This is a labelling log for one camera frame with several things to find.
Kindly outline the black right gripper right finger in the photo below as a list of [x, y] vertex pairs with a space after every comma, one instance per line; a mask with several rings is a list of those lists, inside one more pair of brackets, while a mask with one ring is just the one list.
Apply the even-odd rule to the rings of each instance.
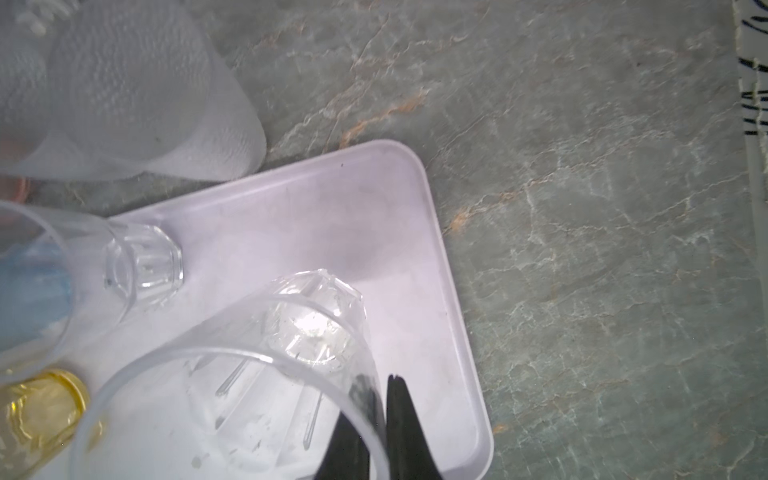
[[386, 441], [392, 479], [442, 480], [404, 378], [387, 382]]

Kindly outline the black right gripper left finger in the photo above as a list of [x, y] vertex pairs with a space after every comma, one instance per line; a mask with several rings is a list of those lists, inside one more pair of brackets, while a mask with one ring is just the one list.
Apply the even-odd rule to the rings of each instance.
[[369, 480], [370, 454], [352, 423], [340, 414], [315, 480]]

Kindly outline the clear faceted tumbler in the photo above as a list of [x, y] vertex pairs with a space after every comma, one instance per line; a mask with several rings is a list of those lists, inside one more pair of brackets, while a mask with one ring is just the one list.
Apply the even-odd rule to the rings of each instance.
[[273, 281], [118, 370], [71, 479], [314, 479], [340, 414], [390, 477], [361, 293], [319, 269]]
[[154, 225], [22, 205], [24, 218], [1, 227], [1, 254], [13, 244], [51, 241], [64, 252], [73, 308], [56, 344], [1, 351], [1, 382], [20, 382], [98, 338], [133, 310], [163, 303], [183, 285], [181, 247]]

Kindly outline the tall yellow plastic glass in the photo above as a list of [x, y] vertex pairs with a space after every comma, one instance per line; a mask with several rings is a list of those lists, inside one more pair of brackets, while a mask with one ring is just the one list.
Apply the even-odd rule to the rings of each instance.
[[1, 388], [1, 477], [28, 479], [71, 441], [91, 398], [74, 373], [48, 369]]

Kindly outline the tall blue textured glass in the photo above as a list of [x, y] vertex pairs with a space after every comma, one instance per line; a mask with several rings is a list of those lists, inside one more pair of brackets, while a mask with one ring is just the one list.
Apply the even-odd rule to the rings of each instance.
[[64, 252], [51, 241], [16, 243], [1, 254], [1, 351], [28, 344], [47, 350], [73, 308]]

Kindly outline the frosted dimpled glass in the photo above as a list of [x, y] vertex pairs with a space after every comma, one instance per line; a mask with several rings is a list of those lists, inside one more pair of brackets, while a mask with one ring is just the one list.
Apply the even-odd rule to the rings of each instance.
[[177, 1], [5, 1], [1, 171], [229, 181], [266, 155], [256, 110]]

